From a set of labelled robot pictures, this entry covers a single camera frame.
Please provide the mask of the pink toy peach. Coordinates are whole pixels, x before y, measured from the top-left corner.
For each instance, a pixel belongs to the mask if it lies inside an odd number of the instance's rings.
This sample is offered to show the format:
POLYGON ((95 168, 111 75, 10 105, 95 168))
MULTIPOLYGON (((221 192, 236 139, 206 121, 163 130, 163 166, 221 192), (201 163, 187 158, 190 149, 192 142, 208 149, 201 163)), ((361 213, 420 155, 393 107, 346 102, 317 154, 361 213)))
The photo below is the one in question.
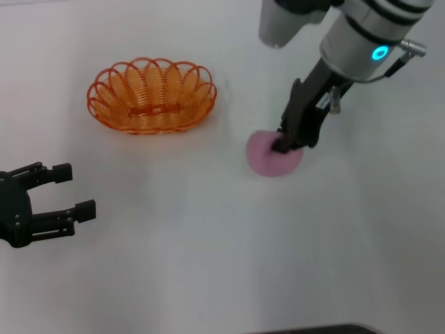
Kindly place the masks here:
POLYGON ((264 177, 281 177, 292 173, 303 157, 303 150, 280 153, 272 150, 275 141, 281 136, 277 131, 261 130, 252 134, 245 147, 249 167, 264 177))

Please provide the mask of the orange plastic wire basket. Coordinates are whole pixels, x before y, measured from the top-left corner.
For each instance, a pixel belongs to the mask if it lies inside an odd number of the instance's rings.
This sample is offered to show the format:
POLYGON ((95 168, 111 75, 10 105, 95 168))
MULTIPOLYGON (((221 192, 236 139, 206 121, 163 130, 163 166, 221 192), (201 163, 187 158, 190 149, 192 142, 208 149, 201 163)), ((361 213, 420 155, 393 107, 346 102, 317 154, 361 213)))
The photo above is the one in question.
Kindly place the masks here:
POLYGON ((87 108, 95 120, 119 132, 169 134, 200 124, 217 94, 202 65, 139 57, 102 70, 88 89, 87 108))

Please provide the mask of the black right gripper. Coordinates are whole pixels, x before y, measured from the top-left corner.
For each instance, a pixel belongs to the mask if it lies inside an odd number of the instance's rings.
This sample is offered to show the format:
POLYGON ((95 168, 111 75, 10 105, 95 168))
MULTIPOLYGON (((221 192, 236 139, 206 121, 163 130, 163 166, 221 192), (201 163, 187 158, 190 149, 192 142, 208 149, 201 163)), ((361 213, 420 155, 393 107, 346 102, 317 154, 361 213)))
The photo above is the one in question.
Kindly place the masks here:
POLYGON ((317 62, 305 80, 297 78, 293 82, 272 151, 287 154, 317 145, 321 126, 330 112, 329 91, 333 86, 339 87, 343 97, 352 81, 332 71, 323 60, 317 62))

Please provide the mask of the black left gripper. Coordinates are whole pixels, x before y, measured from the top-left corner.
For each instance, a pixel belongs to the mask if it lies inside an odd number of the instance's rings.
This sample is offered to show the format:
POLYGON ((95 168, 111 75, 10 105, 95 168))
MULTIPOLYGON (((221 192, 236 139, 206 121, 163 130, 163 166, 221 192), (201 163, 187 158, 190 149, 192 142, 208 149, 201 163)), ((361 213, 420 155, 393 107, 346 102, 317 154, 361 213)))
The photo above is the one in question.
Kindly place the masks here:
POLYGON ((72 180, 72 165, 59 164, 47 168, 42 162, 0 172, 0 239, 13 248, 75 234, 74 223, 96 218, 96 202, 88 200, 73 208, 32 215, 31 201, 26 190, 72 180))

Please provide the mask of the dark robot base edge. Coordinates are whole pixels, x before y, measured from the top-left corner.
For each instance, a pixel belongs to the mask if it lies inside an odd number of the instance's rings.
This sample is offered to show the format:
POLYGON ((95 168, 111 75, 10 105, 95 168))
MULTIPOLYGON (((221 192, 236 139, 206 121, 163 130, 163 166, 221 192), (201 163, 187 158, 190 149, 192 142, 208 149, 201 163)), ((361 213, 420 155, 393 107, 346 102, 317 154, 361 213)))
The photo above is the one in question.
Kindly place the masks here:
POLYGON ((329 326, 283 329, 249 334, 379 334, 359 324, 336 324, 329 326))

